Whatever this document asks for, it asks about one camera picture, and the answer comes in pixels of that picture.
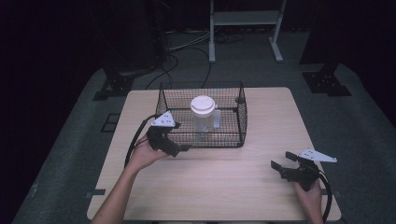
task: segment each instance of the basket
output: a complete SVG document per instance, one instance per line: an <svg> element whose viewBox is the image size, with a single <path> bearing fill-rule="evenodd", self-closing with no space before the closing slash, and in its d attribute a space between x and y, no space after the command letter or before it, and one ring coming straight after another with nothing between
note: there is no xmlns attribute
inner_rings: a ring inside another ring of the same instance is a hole
<svg viewBox="0 0 396 224"><path fill-rule="evenodd" d="M207 133L196 132L191 100L210 96L220 110L220 126ZM170 110L181 125L167 137L178 145L191 147L241 147L245 143L248 109L242 82L161 83L156 114Z"/></svg>

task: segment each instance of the white bracket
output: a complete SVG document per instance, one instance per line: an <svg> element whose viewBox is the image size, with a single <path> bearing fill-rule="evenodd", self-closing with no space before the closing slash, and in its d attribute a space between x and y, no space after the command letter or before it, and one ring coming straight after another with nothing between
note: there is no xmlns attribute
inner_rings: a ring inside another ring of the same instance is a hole
<svg viewBox="0 0 396 224"><path fill-rule="evenodd" d="M305 158L307 160L311 161L328 161L328 162L337 162L336 158L327 156L323 153L320 153L318 151L315 151L313 148L308 148L302 153L298 155L301 158Z"/></svg>
<svg viewBox="0 0 396 224"><path fill-rule="evenodd" d="M171 111L166 111L159 118L151 122L151 126L157 127L175 127L175 121L172 117Z"/></svg>

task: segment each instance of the dark background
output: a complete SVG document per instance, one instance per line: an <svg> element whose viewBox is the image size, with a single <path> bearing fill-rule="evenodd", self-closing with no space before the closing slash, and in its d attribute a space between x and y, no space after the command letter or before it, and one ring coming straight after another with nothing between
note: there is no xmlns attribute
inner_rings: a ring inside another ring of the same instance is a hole
<svg viewBox="0 0 396 224"><path fill-rule="evenodd" d="M279 6L278 1L216 2L218 10ZM109 58L131 69L156 66L161 50L149 38L152 30L146 26L153 21L153 12L142 1L0 3L0 222L8 223L91 75ZM168 0L160 6L164 30L208 28L207 0ZM312 28L302 63L323 63L337 47L339 61L358 74L396 124L395 11L396 3L390 0L289 0L282 30Z"/></svg>

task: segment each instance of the human arm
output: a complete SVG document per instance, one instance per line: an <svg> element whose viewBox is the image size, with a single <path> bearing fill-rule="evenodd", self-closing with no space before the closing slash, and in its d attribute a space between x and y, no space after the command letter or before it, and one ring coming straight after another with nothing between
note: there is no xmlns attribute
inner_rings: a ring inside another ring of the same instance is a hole
<svg viewBox="0 0 396 224"><path fill-rule="evenodd" d="M127 166L122 171L113 190L96 212L92 223L122 223L129 195L137 174L155 161L168 156L163 151L153 150L146 136L137 141Z"/></svg>
<svg viewBox="0 0 396 224"><path fill-rule="evenodd" d="M323 224L321 214L321 188L317 179L309 191L301 188L298 182L291 182L293 185L305 217L309 224Z"/></svg>

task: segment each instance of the white cup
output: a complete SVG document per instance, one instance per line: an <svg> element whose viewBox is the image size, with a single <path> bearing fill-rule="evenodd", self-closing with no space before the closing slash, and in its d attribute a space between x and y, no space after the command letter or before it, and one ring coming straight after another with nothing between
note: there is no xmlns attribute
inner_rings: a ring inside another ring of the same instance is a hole
<svg viewBox="0 0 396 224"><path fill-rule="evenodd" d="M196 132L208 133L213 130L212 114L215 107L215 101L209 96L200 95L192 99L191 112Z"/></svg>

